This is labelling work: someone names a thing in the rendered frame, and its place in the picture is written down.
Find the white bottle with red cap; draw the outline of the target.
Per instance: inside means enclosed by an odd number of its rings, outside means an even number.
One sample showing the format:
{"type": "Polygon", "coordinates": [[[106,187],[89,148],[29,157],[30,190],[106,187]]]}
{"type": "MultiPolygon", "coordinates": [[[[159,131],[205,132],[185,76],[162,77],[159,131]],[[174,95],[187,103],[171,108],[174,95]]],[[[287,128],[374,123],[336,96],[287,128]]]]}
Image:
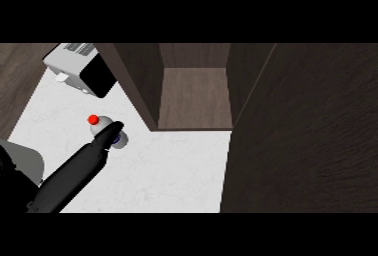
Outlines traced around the white bottle with red cap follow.
{"type": "MultiPolygon", "coordinates": [[[[111,123],[111,119],[107,116],[89,115],[86,118],[89,124],[89,132],[92,135],[103,130],[103,128],[111,123]]],[[[119,131],[116,138],[111,142],[114,149],[122,149],[128,143],[128,137],[123,131],[119,131]]]]}

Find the grey and black microwave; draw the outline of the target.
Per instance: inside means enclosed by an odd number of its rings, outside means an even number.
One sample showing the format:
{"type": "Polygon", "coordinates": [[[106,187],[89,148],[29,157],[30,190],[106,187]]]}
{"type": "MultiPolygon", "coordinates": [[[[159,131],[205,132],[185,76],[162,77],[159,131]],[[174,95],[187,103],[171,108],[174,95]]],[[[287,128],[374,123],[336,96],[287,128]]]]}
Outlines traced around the grey and black microwave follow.
{"type": "Polygon", "coordinates": [[[42,57],[55,81],[103,98],[116,82],[92,43],[58,43],[42,57]]]}

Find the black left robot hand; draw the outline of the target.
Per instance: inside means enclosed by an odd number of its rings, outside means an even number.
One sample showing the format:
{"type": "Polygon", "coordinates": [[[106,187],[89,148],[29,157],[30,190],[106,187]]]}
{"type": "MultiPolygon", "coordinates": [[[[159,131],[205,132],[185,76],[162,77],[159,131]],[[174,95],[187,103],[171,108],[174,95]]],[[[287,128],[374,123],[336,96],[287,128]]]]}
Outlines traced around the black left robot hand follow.
{"type": "Polygon", "coordinates": [[[27,213],[58,213],[106,165],[109,148],[123,124],[111,122],[41,183],[27,213]]]}

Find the dark wooden cabinet door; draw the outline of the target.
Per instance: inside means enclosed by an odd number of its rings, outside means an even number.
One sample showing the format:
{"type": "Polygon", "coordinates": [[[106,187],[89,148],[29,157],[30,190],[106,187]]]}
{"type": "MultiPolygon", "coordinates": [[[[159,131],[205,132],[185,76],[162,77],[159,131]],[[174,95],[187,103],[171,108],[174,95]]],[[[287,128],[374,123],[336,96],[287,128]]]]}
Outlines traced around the dark wooden cabinet door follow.
{"type": "Polygon", "coordinates": [[[224,213],[378,213],[378,43],[277,44],[230,134],[224,213]]]}

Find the dark wooden cabinet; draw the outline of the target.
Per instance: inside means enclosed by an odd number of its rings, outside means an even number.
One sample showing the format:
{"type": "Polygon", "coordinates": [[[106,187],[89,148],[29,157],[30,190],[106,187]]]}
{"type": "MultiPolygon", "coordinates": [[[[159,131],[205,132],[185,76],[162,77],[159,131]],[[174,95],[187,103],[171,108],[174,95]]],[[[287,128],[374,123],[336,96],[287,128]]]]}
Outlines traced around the dark wooden cabinet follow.
{"type": "Polygon", "coordinates": [[[230,131],[271,43],[98,43],[100,56],[151,131],[230,131]]]}

